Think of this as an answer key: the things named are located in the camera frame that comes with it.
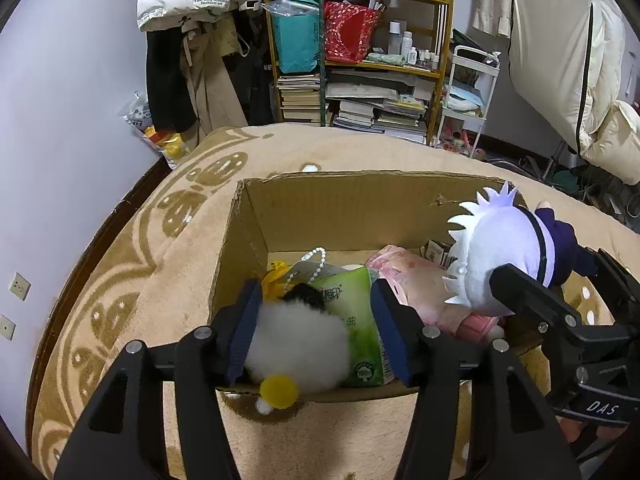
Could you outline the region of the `purple haired plush doll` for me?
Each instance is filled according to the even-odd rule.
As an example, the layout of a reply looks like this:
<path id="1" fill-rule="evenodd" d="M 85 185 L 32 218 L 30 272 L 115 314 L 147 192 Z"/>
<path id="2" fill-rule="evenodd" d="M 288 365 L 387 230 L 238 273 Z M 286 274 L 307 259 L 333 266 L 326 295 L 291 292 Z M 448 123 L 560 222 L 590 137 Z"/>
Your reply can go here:
<path id="1" fill-rule="evenodd" d="M 490 288 L 492 272 L 505 264 L 547 288 L 563 285 L 574 272 L 597 272 L 594 257 L 578 245 L 570 224 L 555 218 L 551 207 L 518 205 L 516 194 L 508 181 L 498 190 L 483 188 L 474 200 L 460 204 L 463 214 L 448 219 L 455 228 L 449 232 L 452 263 L 442 278 L 447 304 L 480 315 L 511 315 Z"/>

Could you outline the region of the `pink tissue pack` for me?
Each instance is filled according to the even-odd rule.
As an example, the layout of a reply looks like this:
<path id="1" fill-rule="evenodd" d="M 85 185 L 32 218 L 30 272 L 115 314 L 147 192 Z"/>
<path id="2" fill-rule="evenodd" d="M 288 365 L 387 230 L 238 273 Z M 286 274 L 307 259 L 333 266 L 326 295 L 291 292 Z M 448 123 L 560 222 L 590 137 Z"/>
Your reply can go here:
<path id="1" fill-rule="evenodd" d="M 366 267 L 385 278 L 404 306 L 413 307 L 425 325 L 472 344 L 503 338 L 499 319 L 473 313 L 467 307 L 446 304 L 450 293 L 442 278 L 446 270 L 405 248 L 387 245 L 371 256 Z"/>

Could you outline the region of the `small black carton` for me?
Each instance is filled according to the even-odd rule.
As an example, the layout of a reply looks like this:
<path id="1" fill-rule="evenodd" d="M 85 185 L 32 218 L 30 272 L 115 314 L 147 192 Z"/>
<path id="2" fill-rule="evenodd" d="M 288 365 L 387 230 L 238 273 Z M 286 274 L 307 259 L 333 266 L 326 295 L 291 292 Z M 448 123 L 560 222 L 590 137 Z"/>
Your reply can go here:
<path id="1" fill-rule="evenodd" d="M 452 245 L 450 243 L 436 242 L 429 240 L 421 249 L 421 256 L 431 263 L 435 263 L 444 269 L 448 269 L 454 261 L 454 257 L 450 254 Z"/>

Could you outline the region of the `white fluffy pompom plush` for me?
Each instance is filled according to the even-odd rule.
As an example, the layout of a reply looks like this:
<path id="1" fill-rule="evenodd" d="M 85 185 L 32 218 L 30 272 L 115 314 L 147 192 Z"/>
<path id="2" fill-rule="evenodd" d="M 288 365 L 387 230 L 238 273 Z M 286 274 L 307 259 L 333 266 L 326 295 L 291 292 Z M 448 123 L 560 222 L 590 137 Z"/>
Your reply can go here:
<path id="1" fill-rule="evenodd" d="M 258 413 L 287 410 L 301 396 L 329 391 L 348 377 L 348 330 L 326 310 L 320 290 L 298 283 L 259 307 L 245 368 L 258 385 Z"/>

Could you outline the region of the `green tissue pack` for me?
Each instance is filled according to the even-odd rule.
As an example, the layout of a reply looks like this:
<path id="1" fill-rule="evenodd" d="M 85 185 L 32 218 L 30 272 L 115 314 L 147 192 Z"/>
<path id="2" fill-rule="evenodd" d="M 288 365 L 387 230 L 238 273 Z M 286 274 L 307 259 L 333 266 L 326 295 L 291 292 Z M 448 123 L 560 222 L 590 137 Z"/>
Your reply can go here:
<path id="1" fill-rule="evenodd" d="M 365 266 L 327 276 L 312 283 L 322 293 L 329 314 L 343 321 L 349 336 L 348 388 L 385 386 L 394 378 L 371 309 L 376 274 Z"/>

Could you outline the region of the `yellow plush pouch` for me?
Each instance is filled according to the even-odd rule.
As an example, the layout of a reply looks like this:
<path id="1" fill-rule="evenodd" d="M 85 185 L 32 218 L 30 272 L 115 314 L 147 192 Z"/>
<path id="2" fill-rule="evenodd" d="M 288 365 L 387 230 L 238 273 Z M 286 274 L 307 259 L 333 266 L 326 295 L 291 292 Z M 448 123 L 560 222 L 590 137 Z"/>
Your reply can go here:
<path id="1" fill-rule="evenodd" d="M 286 280 L 290 274 L 291 266 L 284 261 L 276 260 L 270 263 L 268 272 L 262 277 L 262 300 L 271 302 L 282 298 L 288 285 Z"/>

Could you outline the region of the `open cardboard box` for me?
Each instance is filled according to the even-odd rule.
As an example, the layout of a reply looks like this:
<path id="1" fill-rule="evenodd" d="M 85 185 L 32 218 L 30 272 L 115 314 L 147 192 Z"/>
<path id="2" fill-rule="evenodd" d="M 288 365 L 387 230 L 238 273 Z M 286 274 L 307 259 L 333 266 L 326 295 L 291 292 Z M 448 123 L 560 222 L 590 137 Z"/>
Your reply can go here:
<path id="1" fill-rule="evenodd" d="M 236 187 L 220 246 L 209 304 L 212 322 L 238 299 L 244 284 L 259 282 L 268 264 L 296 262 L 321 246 L 339 268 L 362 263 L 386 245 L 417 250 L 449 240 L 449 217 L 482 185 L 500 180 L 440 172 L 319 172 L 244 179 Z M 243 374 L 230 389 L 255 393 Z"/>

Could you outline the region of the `snack bag on floor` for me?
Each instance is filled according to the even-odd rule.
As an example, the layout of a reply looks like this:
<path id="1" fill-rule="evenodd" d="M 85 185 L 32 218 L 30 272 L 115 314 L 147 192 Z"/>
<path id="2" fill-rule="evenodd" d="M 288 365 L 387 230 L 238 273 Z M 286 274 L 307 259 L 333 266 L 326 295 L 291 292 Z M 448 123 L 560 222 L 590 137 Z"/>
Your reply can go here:
<path id="1" fill-rule="evenodd" d="M 159 132 L 152 123 L 149 101 L 144 92 L 134 92 L 134 99 L 126 104 L 119 113 L 120 117 L 136 135 L 152 150 L 163 156 L 171 170 L 190 154 L 190 148 L 180 133 Z"/>

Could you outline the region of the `cream office chair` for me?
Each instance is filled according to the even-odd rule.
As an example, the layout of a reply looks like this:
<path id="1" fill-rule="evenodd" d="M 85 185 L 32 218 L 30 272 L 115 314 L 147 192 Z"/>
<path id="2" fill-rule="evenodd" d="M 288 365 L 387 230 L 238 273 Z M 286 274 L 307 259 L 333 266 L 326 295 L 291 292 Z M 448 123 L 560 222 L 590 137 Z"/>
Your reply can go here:
<path id="1" fill-rule="evenodd" d="M 615 0 L 513 0 L 516 92 L 583 160 L 639 181 L 639 115 L 620 100 L 626 47 Z"/>

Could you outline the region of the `white utility cart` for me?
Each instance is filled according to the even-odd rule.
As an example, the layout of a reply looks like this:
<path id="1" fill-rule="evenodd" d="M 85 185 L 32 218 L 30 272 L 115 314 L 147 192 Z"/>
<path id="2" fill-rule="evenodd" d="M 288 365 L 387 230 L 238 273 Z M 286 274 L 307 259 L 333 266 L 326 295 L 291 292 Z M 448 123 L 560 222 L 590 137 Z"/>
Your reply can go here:
<path id="1" fill-rule="evenodd" d="M 451 53 L 445 93 L 440 101 L 434 148 L 469 158 L 478 155 L 501 70 L 501 53 L 460 44 Z"/>

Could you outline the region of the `stack of books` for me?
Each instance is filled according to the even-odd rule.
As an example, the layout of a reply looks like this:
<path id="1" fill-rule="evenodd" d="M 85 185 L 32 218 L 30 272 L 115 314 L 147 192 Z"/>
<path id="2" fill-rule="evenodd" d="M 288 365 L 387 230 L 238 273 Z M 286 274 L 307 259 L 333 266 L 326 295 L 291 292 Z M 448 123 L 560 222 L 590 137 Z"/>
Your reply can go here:
<path id="1" fill-rule="evenodd" d="M 277 79 L 280 110 L 286 122 L 320 122 L 320 75 L 281 75 Z"/>

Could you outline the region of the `red gift bag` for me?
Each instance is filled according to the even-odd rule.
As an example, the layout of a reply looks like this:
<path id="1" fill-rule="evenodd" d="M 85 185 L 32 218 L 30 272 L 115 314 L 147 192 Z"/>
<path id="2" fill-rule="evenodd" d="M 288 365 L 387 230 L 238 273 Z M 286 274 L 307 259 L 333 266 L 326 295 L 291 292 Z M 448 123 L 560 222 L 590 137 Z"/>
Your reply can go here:
<path id="1" fill-rule="evenodd" d="M 368 55 L 382 11 L 350 2 L 324 4 L 324 52 L 330 62 L 357 64 Z"/>

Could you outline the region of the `wooden bookshelf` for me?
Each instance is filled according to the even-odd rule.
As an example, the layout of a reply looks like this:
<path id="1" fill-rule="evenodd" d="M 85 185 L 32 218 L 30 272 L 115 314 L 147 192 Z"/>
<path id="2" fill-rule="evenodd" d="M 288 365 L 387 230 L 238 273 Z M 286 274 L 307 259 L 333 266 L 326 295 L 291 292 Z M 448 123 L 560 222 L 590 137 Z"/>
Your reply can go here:
<path id="1" fill-rule="evenodd" d="M 265 0 L 277 118 L 432 145 L 454 0 Z"/>

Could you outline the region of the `teal shopping bag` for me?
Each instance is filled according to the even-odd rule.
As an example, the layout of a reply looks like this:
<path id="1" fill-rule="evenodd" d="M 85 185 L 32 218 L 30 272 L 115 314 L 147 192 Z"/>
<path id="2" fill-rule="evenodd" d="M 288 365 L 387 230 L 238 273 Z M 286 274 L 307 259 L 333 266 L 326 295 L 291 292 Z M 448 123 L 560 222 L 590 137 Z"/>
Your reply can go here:
<path id="1" fill-rule="evenodd" d="M 319 61 L 319 3 L 316 0 L 273 0 L 265 9 L 272 19 L 280 70 L 310 73 Z"/>

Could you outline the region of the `white wall socket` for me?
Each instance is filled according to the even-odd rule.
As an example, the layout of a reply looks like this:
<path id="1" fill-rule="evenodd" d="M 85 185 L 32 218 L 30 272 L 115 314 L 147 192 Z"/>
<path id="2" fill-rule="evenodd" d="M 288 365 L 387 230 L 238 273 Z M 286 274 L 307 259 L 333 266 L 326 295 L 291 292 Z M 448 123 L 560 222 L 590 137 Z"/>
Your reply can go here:
<path id="1" fill-rule="evenodd" d="M 22 274 L 15 272 L 9 284 L 9 292 L 17 299 L 25 301 L 32 284 Z"/>

